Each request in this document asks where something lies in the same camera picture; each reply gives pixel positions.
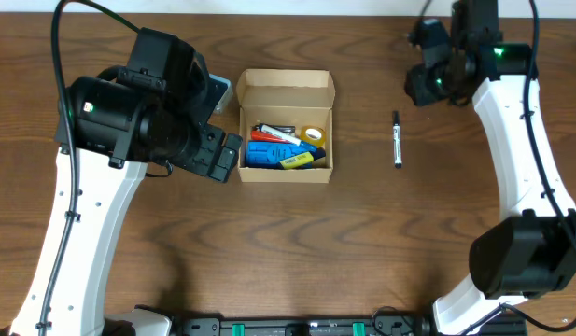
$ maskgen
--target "box flap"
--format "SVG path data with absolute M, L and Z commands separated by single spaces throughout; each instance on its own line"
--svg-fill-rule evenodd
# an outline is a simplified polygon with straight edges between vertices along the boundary
M 329 183 L 332 168 L 274 170 L 238 168 L 242 182 Z
M 241 106 L 331 108 L 333 78 L 323 70 L 246 69 L 236 86 Z

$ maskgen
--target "black marker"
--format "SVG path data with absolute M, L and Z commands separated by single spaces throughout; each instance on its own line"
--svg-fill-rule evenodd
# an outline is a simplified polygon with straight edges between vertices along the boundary
M 401 168 L 400 114 L 393 111 L 393 159 L 396 168 Z

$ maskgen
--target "yellow marker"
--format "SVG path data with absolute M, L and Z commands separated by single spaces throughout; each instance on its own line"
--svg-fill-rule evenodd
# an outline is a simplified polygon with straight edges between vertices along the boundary
M 309 152 L 304 154 L 296 155 L 295 157 L 291 157 L 289 159 L 281 160 L 281 166 L 284 169 L 293 169 L 296 167 L 300 167 L 301 165 L 305 165 L 306 163 L 310 163 L 314 161 L 313 155 Z

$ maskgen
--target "green light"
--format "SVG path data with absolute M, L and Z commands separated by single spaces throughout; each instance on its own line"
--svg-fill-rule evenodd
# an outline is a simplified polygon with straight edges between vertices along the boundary
M 94 111 L 94 105 L 91 102 L 85 102 L 84 106 L 82 107 L 82 110 L 84 112 L 91 113 L 92 111 Z
M 499 57 L 501 57 L 503 55 L 503 48 L 493 48 L 493 51 L 495 52 L 496 55 L 498 55 Z

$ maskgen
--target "marker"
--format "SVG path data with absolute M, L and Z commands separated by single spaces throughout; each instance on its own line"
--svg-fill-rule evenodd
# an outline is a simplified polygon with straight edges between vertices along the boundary
M 270 134 L 270 135 L 273 135 L 273 136 L 276 136 L 276 137 L 280 138 L 281 140 L 286 140 L 286 141 L 290 142 L 291 144 L 302 147 L 311 153 L 316 152 L 316 146 L 315 145 L 311 145 L 307 142 L 304 142 L 297 137 L 287 135 L 287 134 L 285 134 L 279 130 L 276 130 L 273 127 L 268 126 L 268 125 L 261 124 L 260 125 L 260 131 L 267 133 L 267 134 Z
M 401 168 L 400 114 L 393 111 L 393 159 L 396 168 Z
M 277 125 L 269 125 L 271 128 L 275 128 L 279 132 L 283 132 L 287 135 L 296 136 L 296 126 L 277 126 Z M 253 131 L 260 132 L 260 125 L 257 125 L 252 128 Z
M 281 164 L 284 169 L 294 169 L 314 160 L 315 158 L 313 158 L 313 155 L 309 152 L 306 152 L 304 154 L 296 155 L 295 157 L 281 160 L 279 164 Z
M 275 142 L 275 143 L 281 143 L 281 144 L 289 144 L 288 141 L 281 140 L 280 138 L 278 138 L 274 135 L 270 135 L 268 133 L 261 132 L 261 131 L 259 131 L 259 129 L 253 130 L 250 133 L 250 137 L 252 138 L 253 141 L 266 141 L 266 142 Z

